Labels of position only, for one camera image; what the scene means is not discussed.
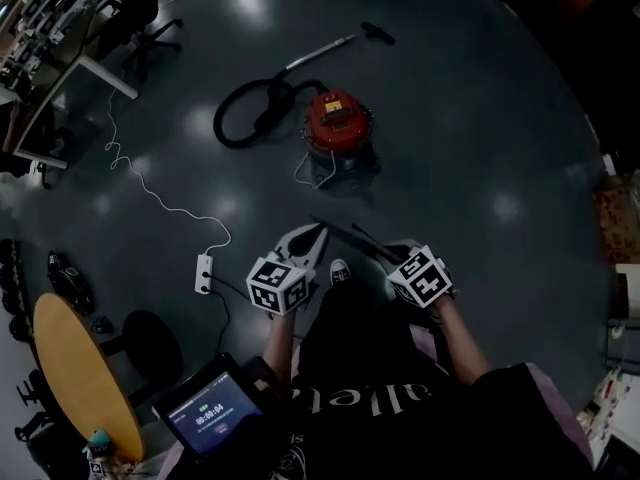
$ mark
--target office chair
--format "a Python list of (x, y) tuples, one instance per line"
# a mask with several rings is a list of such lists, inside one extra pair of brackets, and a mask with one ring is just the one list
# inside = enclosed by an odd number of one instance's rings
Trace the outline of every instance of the office chair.
[(171, 20), (153, 34), (147, 34), (145, 27), (158, 16), (158, 0), (120, 0), (110, 2), (118, 13), (109, 18), (97, 35), (100, 36), (96, 58), (99, 60), (115, 49), (119, 44), (127, 44), (130, 41), (137, 43), (135, 50), (129, 55), (122, 67), (131, 69), (133, 62), (138, 61), (136, 76), (141, 82), (147, 79), (147, 55), (154, 48), (172, 48), (179, 52), (182, 46), (179, 43), (158, 41), (168, 28), (177, 26), (182, 28), (182, 20)]

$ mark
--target black shoe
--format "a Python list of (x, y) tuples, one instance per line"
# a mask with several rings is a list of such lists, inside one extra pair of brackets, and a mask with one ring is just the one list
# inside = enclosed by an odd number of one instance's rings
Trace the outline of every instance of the black shoe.
[(58, 253), (49, 253), (49, 280), (56, 294), (66, 299), (81, 315), (93, 311), (91, 288), (84, 276)]
[(341, 259), (333, 260), (331, 262), (330, 276), (332, 286), (351, 280), (351, 271), (347, 262)]

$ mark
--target dark green floor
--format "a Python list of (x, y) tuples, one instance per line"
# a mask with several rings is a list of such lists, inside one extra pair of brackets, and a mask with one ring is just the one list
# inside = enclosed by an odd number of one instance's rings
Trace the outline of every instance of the dark green floor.
[[(149, 188), (229, 226), (232, 244), (213, 252), (217, 275), (242, 287), (257, 257), (310, 214), (356, 222), (382, 241), (415, 238), (450, 265), (460, 309), (495, 365), (535, 362), (574, 408), (588, 399), (603, 375), (610, 290), (590, 196), (601, 163), (579, 105), (517, 18), (496, 0), (181, 0), (159, 21), (178, 16), (185, 28), (172, 35), (183, 52), (154, 56), (139, 100), (116, 95), (114, 116)], [(294, 182), (304, 154), (295, 113), (248, 150), (214, 139), (211, 119), (231, 90), (357, 32), (362, 20), (396, 45), (358, 37), (289, 80), (318, 78), (373, 109), (382, 172), (367, 193), (337, 197)], [(119, 325), (136, 309), (155, 312), (193, 373), (225, 321), (215, 296), (193, 290), (196, 257), (224, 236), (163, 211), (124, 165), (109, 170), (109, 90), (75, 83), (86, 90), (72, 114), (90, 117), (101, 135), (53, 190), (24, 191), (11, 221), (5, 213), (6, 234), (25, 242), (30, 295), (35, 302), (49, 289), (49, 249), (66, 251), (93, 285), (99, 314)], [(234, 126), (246, 129), (247, 113), (238, 110)], [(333, 240), (326, 259), (337, 255), (361, 276), (374, 270)], [(269, 322), (219, 289), (233, 314), (223, 349), (244, 361), (261, 352)], [(131, 390), (142, 384), (124, 361), (117, 369)]]

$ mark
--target desk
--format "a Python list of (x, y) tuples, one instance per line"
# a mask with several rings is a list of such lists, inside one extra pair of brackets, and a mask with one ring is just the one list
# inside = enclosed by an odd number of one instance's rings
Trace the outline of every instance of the desk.
[(116, 453), (139, 462), (140, 427), (100, 346), (62, 298), (44, 294), (36, 303), (34, 336), (47, 383), (71, 423), (85, 437), (103, 429)]
[(22, 143), (44, 107), (78, 66), (88, 69), (129, 98), (136, 99), (138, 97), (138, 91), (125, 84), (91, 58), (92, 50), (97, 46), (97, 41), (89, 45), (85, 45), (84, 42), (88, 36), (93, 35), (98, 26), (96, 8), (93, 4), (85, 10), (74, 23), (73, 29), (53, 49), (52, 55), (56, 58), (57, 64), (55, 66), (42, 65), (37, 71), (32, 81), (34, 88), (28, 101), (25, 102), (26, 111), (18, 117), (12, 135), (7, 137), (3, 143), (3, 152), (13, 153), (16, 156), (35, 160), (52, 167), (67, 168), (66, 162), (28, 151), (22, 148)]

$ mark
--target sneaker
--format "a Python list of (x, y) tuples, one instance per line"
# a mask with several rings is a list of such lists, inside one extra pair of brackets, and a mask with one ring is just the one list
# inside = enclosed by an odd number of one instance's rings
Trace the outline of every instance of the sneaker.
[(345, 281), (349, 281), (351, 279), (351, 271), (349, 270), (349, 266), (344, 260), (337, 259), (331, 262), (331, 285), (336, 285), (338, 283), (344, 283)]

